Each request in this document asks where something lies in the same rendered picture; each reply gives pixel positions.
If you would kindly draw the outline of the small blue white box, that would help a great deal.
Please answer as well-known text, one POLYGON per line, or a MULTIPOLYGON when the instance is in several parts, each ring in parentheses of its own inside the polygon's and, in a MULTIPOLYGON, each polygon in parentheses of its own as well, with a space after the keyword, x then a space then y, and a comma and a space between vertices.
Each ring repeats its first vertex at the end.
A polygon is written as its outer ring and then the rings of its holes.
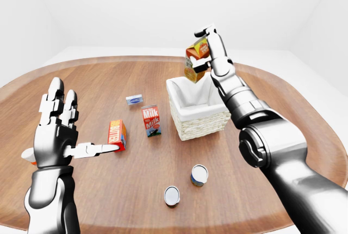
POLYGON ((128 105, 133 105, 137 103, 143 102, 143 96, 141 94, 133 95, 133 96, 127 96, 126 101, 128 105))

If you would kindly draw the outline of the orange juice carton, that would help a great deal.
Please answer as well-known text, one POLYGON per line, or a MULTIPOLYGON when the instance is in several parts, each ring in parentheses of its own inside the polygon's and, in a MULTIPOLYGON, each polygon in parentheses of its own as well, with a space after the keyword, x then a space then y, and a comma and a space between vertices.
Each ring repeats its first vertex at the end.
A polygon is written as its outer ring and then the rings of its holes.
POLYGON ((209 47, 206 37, 201 37, 193 45, 186 49, 184 75, 190 81, 197 83, 205 74, 205 71, 196 73, 192 67, 193 59, 200 60, 209 56, 209 47))

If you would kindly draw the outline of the red milk carton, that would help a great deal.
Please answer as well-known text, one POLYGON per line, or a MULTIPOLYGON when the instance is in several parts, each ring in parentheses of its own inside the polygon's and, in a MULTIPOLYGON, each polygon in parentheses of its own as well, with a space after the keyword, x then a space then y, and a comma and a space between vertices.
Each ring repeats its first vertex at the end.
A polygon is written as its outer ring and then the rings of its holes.
POLYGON ((148 137, 161 134, 160 117, 156 104, 144 106, 141 108, 142 117, 145 124, 146 134, 148 137))

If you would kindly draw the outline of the tin with green label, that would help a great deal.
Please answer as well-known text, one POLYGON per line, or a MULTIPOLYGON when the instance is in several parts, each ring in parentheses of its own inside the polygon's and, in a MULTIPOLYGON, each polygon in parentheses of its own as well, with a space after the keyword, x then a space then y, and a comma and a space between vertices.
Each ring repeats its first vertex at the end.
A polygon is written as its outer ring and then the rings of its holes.
POLYGON ((175 186, 168 186, 164 192, 164 201, 168 207, 176 207, 180 202, 180 193, 178 188, 175 186))

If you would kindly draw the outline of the orange butter box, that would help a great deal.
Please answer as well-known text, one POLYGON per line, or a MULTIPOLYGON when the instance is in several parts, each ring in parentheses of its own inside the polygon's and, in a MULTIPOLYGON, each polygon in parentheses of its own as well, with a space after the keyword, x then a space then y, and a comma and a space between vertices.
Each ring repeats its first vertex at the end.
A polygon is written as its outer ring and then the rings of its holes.
POLYGON ((108 144, 117 145, 119 147, 115 152, 124 151, 126 149, 126 127, 122 119, 110 122, 108 144))

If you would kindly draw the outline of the white orange cup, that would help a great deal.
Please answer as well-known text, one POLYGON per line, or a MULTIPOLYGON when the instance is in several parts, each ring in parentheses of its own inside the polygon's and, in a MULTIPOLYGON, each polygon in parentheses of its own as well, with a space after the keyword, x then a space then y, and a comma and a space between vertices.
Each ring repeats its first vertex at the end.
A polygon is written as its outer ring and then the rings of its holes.
POLYGON ((21 153, 21 157, 29 162, 31 162, 31 164, 36 165, 36 159, 35 159, 35 155, 34 155, 34 148, 28 148, 26 150, 24 150, 21 153))

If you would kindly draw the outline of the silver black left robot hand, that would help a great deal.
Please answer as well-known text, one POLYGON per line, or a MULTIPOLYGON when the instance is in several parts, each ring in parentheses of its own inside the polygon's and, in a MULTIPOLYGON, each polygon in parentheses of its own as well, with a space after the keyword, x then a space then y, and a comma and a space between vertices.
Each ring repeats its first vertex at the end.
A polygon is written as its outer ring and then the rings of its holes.
POLYGON ((72 158, 87 158, 118 150, 117 145, 77 144, 77 94, 64 95, 63 81, 52 79, 48 93, 41 99, 40 123, 34 137, 34 156, 39 168, 69 165, 72 158))

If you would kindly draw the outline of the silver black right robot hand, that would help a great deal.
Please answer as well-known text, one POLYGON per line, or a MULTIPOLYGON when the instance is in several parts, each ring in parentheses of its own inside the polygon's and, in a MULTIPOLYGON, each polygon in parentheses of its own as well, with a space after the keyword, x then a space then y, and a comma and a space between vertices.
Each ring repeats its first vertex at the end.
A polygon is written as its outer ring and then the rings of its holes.
POLYGON ((226 78, 234 75, 234 67, 227 56, 221 36, 217 33, 215 25, 210 24, 194 33, 195 37, 205 36, 207 39, 211 60, 200 59, 192 63, 196 73, 212 68, 212 75, 216 82, 222 83, 226 78))

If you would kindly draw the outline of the white woven basket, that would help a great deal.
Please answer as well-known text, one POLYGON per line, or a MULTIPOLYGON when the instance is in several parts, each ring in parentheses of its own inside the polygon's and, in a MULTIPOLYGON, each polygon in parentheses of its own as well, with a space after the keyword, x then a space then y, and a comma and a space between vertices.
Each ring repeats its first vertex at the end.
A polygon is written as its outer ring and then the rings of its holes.
POLYGON ((223 130, 231 118, 210 72, 197 83, 186 77, 168 79, 166 88, 171 115, 182 141, 223 130))

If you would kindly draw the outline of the tin with blue label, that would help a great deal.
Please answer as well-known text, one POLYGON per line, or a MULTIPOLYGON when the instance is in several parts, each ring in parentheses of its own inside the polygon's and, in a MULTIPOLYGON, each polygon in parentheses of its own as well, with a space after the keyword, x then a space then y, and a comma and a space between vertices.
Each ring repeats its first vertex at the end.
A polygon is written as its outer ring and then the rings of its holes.
POLYGON ((193 166, 191 171, 191 182, 198 187, 202 187, 208 179, 208 170, 202 164, 193 166))

